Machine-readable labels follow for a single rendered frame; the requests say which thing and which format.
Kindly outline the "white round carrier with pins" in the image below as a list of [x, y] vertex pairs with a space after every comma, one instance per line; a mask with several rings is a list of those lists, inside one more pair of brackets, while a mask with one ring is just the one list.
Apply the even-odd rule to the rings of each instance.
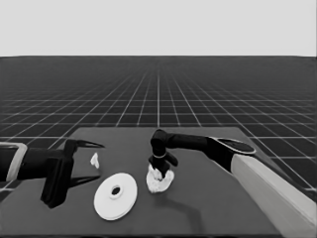
[[167, 178], [162, 179], [161, 173], [160, 175], [154, 175], [149, 171], [146, 176], [146, 182], [148, 189], [151, 193], [157, 193], [157, 192], [164, 192], [166, 191], [171, 183], [174, 180], [174, 172], [170, 170], [170, 172], [167, 175]]

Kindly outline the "small thin white T-shaped piece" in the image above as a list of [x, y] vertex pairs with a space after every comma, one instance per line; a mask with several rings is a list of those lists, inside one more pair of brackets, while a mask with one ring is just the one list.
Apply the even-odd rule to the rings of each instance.
[[99, 161], [98, 161], [98, 154], [95, 153], [91, 160], [90, 160], [90, 164], [95, 167], [96, 169], [99, 169], [100, 168], [100, 164], [99, 164]]

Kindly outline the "large thick white disc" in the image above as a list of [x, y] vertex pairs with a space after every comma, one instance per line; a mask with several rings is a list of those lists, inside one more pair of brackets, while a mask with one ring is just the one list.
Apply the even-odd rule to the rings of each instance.
[[113, 221], [125, 216], [138, 196], [136, 180], [127, 173], [116, 173], [104, 179], [96, 189], [93, 206], [103, 219]]

